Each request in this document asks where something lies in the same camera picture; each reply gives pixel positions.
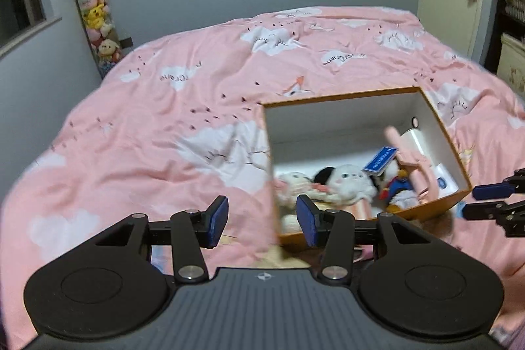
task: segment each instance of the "blue card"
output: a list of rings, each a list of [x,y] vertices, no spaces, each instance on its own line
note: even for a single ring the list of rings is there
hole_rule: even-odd
[[[363,171],[368,175],[381,175],[396,153],[397,149],[394,147],[383,147],[368,165],[363,168]]]

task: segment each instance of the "white container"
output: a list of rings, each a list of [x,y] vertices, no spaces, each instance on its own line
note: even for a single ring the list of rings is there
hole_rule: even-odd
[[[525,97],[525,44],[504,33],[497,76]]]

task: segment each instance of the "blue gripper pad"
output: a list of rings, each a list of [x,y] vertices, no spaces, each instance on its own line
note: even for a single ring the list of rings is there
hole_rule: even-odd
[[[216,247],[219,244],[219,239],[226,227],[228,221],[228,198],[220,201],[219,207],[212,215],[209,225],[208,242],[211,247]]]
[[[506,199],[513,195],[515,187],[508,182],[476,186],[472,190],[472,197],[476,200]]]
[[[315,247],[317,243],[316,217],[299,197],[296,201],[296,211],[297,221],[303,230],[306,243],[309,247]]]

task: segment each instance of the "orange box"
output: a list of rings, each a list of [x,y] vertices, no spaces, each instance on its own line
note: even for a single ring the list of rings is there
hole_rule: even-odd
[[[452,208],[472,191],[443,123],[418,87],[290,99],[263,106],[274,177],[288,172],[313,177],[324,167],[344,164],[364,167],[379,149],[389,145],[383,131],[392,125],[406,146],[419,150],[433,166],[445,168],[457,185],[454,193],[401,211],[399,216],[425,221]],[[305,249],[302,233],[282,233],[281,216],[275,203],[281,245],[291,251]]]

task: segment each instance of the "bed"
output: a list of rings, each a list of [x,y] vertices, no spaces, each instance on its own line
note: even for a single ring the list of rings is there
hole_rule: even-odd
[[[429,96],[474,185],[525,166],[521,100],[406,11],[298,8],[135,49],[73,109],[3,203],[1,300],[10,348],[35,335],[22,300],[29,276],[130,213],[165,220],[226,195],[228,225],[219,247],[204,250],[208,266],[263,259],[275,233],[262,102],[411,85]],[[491,222],[455,218],[451,243],[502,278],[506,301],[493,334],[518,345],[525,240],[506,239]],[[162,248],[152,262],[169,271]]]

